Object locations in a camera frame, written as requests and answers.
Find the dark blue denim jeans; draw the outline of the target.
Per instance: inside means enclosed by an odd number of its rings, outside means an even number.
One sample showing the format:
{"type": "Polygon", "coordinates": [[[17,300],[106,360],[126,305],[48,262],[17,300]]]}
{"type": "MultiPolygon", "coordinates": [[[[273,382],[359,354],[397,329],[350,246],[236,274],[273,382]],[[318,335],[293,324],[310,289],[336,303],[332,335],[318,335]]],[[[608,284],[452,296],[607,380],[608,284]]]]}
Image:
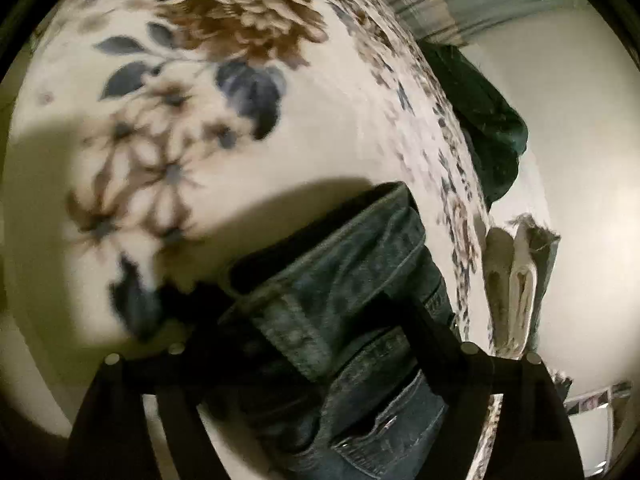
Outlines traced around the dark blue denim jeans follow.
{"type": "Polygon", "coordinates": [[[220,388],[285,479],[411,479],[442,426],[399,324],[450,325],[407,185],[384,183],[237,261],[206,297],[220,388]]]}

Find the floral and checked fleece blanket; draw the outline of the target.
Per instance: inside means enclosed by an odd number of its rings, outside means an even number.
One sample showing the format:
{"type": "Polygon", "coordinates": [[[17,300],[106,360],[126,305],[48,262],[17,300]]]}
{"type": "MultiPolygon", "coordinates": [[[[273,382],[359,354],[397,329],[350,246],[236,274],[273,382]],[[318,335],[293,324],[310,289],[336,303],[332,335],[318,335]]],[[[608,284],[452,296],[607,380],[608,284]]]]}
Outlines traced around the floral and checked fleece blanket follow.
{"type": "Polygon", "coordinates": [[[382,0],[64,0],[17,93],[6,300],[66,429],[104,359],[182,344],[228,479],[285,479],[221,391],[207,295],[239,260],[407,185],[458,341],[490,356],[488,209],[452,106],[382,0]]]}

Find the folded white cloth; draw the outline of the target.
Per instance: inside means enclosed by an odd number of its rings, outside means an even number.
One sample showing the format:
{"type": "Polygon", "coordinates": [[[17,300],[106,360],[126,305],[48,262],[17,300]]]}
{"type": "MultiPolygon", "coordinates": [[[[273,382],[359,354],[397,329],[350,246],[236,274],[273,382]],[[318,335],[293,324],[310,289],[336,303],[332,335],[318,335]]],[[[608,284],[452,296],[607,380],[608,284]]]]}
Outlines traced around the folded white cloth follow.
{"type": "Polygon", "coordinates": [[[561,237],[530,214],[521,214],[510,226],[513,233],[498,226],[488,231],[483,276],[496,355],[518,359],[538,348],[542,300],[561,237]]]}

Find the dark green garment pile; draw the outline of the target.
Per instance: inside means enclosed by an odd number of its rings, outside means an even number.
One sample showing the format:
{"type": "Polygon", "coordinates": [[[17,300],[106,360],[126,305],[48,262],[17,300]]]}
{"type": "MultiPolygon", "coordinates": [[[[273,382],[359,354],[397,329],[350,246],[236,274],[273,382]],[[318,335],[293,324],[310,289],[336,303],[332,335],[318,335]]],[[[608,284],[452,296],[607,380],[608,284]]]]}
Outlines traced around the dark green garment pile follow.
{"type": "Polygon", "coordinates": [[[524,119],[499,90],[450,44],[419,47],[457,117],[487,206],[506,195],[526,152],[524,119]]]}

